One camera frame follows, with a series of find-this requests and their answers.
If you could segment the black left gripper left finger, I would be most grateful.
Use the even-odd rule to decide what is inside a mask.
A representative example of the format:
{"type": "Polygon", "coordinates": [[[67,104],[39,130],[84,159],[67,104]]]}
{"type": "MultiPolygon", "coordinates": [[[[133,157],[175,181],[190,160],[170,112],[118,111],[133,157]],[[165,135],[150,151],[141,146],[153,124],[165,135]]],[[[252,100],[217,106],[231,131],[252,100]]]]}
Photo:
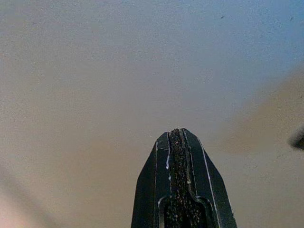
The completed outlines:
{"type": "Polygon", "coordinates": [[[171,184],[173,146],[179,129],[163,133],[156,141],[136,183],[131,228],[178,228],[171,184]]]}

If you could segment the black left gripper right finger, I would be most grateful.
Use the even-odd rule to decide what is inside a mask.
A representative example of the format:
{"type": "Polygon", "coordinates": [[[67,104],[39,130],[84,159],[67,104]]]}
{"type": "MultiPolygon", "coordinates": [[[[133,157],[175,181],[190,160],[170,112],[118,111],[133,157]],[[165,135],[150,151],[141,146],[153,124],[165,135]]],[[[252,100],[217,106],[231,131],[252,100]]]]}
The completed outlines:
{"type": "Polygon", "coordinates": [[[185,128],[179,131],[189,155],[190,192],[201,206],[206,228],[238,228],[224,181],[199,138],[185,128]]]}

